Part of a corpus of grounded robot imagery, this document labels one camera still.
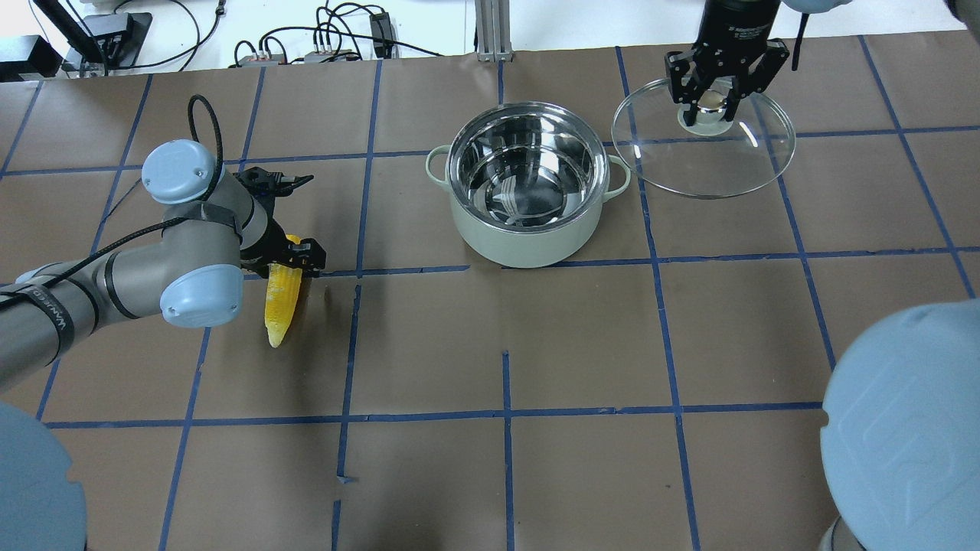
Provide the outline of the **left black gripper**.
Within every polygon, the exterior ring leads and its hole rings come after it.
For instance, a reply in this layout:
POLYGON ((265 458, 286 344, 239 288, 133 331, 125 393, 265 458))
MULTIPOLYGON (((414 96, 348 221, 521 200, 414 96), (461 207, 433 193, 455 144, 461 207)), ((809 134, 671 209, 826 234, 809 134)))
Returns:
POLYGON ((243 240, 240 251, 242 268, 255 272, 260 278, 269 278, 273 265, 301 269, 301 275, 308 278, 318 276, 326 263, 322 245, 314 238, 291 241, 274 219, 276 200, 291 195, 312 181, 315 175, 290 177, 280 171, 248 168, 235 172, 234 177, 253 199, 250 215, 242 226, 242 230, 250 234, 248 240, 243 240))

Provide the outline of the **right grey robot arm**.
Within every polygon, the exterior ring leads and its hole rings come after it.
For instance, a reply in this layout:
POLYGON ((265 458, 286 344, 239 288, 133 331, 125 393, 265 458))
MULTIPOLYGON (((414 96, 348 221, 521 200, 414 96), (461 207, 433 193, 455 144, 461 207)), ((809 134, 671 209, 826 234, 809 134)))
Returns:
POLYGON ((809 94, 875 115, 779 182, 795 250, 658 248, 697 550, 978 548, 978 46, 846 45, 809 94))

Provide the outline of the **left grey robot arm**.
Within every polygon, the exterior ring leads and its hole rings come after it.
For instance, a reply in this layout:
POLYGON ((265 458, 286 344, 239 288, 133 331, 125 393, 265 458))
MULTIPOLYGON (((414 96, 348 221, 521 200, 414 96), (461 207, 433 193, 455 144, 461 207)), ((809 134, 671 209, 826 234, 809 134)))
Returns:
POLYGON ((246 271, 325 268, 321 244, 291 242, 273 219, 276 172, 230 172, 199 142, 178 139, 149 154, 141 177, 165 207, 157 242, 54 262, 2 287, 4 390, 111 324, 151 316, 182 328, 227 324, 242 309, 246 271))

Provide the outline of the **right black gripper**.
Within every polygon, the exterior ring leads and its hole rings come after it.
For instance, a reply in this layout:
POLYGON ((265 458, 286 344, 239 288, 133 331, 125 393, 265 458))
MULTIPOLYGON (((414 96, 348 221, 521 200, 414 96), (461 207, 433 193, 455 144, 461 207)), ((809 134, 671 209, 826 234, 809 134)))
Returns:
POLYGON ((718 78, 725 122, 734 121, 740 102, 763 92, 790 56, 785 41, 769 36, 780 1, 707 1, 696 41, 687 51, 665 55, 671 98, 683 103, 681 122, 693 128, 704 114, 701 98, 718 78))

